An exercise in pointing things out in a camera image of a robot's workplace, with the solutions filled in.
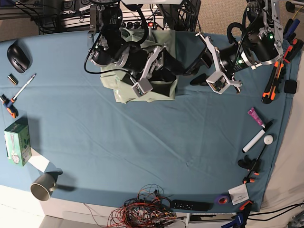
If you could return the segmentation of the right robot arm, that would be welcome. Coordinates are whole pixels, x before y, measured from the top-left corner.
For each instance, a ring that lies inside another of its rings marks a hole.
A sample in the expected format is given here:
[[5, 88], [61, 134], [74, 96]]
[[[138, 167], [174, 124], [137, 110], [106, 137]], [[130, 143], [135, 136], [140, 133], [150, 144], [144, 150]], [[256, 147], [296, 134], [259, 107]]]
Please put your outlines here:
[[139, 14], [142, 20], [143, 36], [138, 41], [122, 38], [123, 13], [118, 0], [94, 0], [90, 7], [92, 26], [89, 53], [85, 61], [97, 66], [114, 65], [112, 71], [123, 72], [134, 84], [151, 80], [173, 81], [185, 73], [180, 61], [175, 59], [164, 46], [142, 47], [149, 35], [148, 23], [141, 10], [141, 4], [126, 5], [130, 11]]

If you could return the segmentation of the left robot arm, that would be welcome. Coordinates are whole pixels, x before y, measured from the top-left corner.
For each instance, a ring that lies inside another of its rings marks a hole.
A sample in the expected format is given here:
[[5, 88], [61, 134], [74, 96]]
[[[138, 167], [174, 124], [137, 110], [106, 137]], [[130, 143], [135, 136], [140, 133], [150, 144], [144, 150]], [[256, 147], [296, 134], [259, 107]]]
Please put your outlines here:
[[215, 71], [210, 76], [195, 77], [190, 85], [209, 86], [217, 94], [232, 86], [240, 93], [243, 83], [235, 79], [236, 72], [273, 64], [284, 55], [279, 1], [247, 1], [243, 22], [231, 23], [227, 28], [230, 46], [226, 48], [215, 47], [212, 38], [202, 32], [196, 36], [205, 45], [198, 60], [208, 68], [214, 66]]

